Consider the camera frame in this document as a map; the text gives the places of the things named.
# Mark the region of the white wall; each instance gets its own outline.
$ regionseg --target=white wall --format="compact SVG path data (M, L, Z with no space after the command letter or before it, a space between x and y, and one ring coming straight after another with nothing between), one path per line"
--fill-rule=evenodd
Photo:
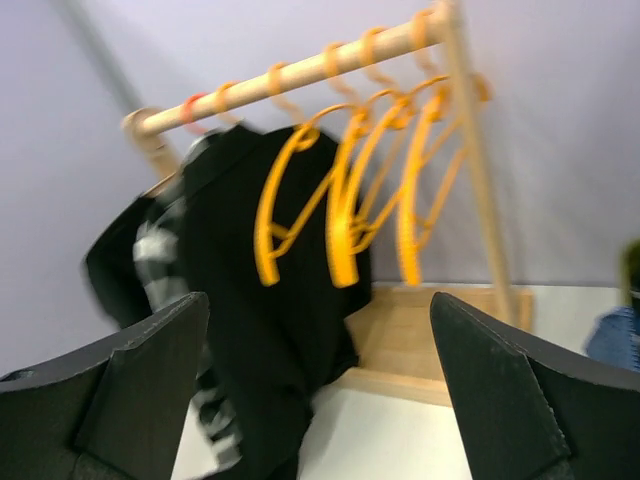
M144 101L164 107L264 73L278 61L314 55L329 42L357 39L369 27L403 23L427 6L423 0L85 4ZM640 3L618 0L614 8L584 0L463 4L475 65L496 91L485 124L515 280L612 284L620 247L640 233L635 210L640 204ZM405 86L422 79L410 57L383 68ZM347 79L364 92L375 91L361 73ZM307 114L338 99L324 84L290 97ZM288 122L268 101L241 110L265 129ZM335 133L344 124L339 116L325 122ZM188 141L184 132L172 138L181 148ZM424 175L423 211L444 169L442 160ZM465 174L424 253L427 281L488 280L471 201ZM376 242L380 280L399 279L393 241L393 228L387 228Z
M112 331L80 262L153 175L44 0L0 2L0 375Z

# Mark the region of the wooden shelf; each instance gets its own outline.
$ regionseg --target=wooden shelf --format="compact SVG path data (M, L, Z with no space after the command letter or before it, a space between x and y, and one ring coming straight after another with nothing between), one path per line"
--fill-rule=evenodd
M531 331L533 294L514 288L516 327ZM492 287L380 287L373 301L347 319L361 366L336 385L434 405L450 406L436 350L429 306L436 292L447 292L499 318Z

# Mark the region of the black and white shirt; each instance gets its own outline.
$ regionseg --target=black and white shirt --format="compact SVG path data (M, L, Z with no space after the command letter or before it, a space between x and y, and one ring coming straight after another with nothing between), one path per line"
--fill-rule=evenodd
M192 145L185 161L197 158L207 146L204 136ZM177 262L178 235L186 209L182 178L176 176L155 200L138 229L133 247L136 271L154 312L189 293ZM241 458L242 436L233 405L212 368L208 347L202 353L196 385L192 403L218 460L218 469L226 470Z

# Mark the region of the blue fabric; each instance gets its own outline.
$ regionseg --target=blue fabric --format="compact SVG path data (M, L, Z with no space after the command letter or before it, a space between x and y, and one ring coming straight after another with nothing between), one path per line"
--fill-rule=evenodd
M587 342L587 356L615 367L640 372L638 334L640 317L633 308L620 307L598 320Z

